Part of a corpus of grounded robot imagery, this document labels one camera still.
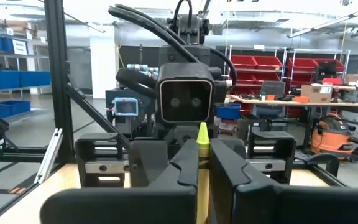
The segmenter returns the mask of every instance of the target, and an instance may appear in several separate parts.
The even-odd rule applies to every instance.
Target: table surface
[[[328,187],[328,185],[308,170],[293,170],[291,185]],[[130,187],[129,174],[126,174],[124,187]],[[40,224],[39,211],[49,196],[66,189],[80,188],[80,178],[76,164],[66,164],[43,184],[31,191],[11,209],[0,216],[0,224]]]
[[[358,107],[358,103],[299,103],[295,101],[278,101],[278,100],[248,100],[242,99],[236,95],[230,95],[231,100],[238,101],[240,103],[250,103],[255,105],[283,105],[283,106],[347,106]]]

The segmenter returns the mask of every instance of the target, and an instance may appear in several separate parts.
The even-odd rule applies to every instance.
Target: workbench
[[[345,90],[356,90],[353,86],[339,86],[339,89],[345,89]],[[313,126],[313,116],[316,114],[316,109],[318,107],[325,108],[325,112],[329,113],[331,111],[331,108],[337,108],[343,111],[349,111],[352,113],[358,113],[358,103],[348,103],[348,102],[342,102],[342,103],[299,103],[295,101],[277,101],[277,100],[256,100],[256,99],[243,99],[236,95],[229,95],[229,101],[233,102],[239,102],[239,103],[245,103],[245,104],[252,104],[252,111],[251,113],[253,115],[256,115],[257,111],[257,105],[270,105],[270,106],[298,106],[298,107],[305,107],[310,108],[309,110],[309,121],[308,125],[305,131],[305,137],[303,139],[303,152],[309,153],[308,145],[309,145],[309,139],[311,135],[311,128]]]
[[[129,179],[129,174],[126,174],[124,187],[130,187]],[[329,187],[328,184],[309,170],[293,170],[290,184]],[[22,200],[18,201],[7,212],[2,214],[0,216],[0,224],[40,224],[39,212],[46,199],[59,191],[72,188],[80,188],[78,166],[76,164],[66,164]]]

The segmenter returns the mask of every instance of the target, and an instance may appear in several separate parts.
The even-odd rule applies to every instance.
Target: orange shop vacuum
[[[348,125],[337,114],[328,114],[318,120],[311,136],[311,150],[315,154],[331,153],[344,161],[358,161],[358,139],[353,137],[356,127]]]

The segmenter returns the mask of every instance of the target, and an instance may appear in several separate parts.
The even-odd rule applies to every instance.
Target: floor
[[[0,94],[0,101],[7,99],[20,99],[20,96]],[[55,129],[52,96],[25,95],[24,100],[31,101],[33,110],[25,116],[7,119],[11,124],[7,137],[17,146],[44,147],[49,143]],[[88,101],[102,114],[105,114],[104,100],[88,98]],[[71,110],[75,139],[78,139],[84,133],[104,132],[73,101],[71,102]],[[301,126],[291,125],[288,132],[297,139],[298,144],[303,142],[304,129]],[[0,162],[0,208],[34,181],[34,175],[38,171],[39,165]],[[341,164],[338,178],[351,187],[358,187],[358,163]]]

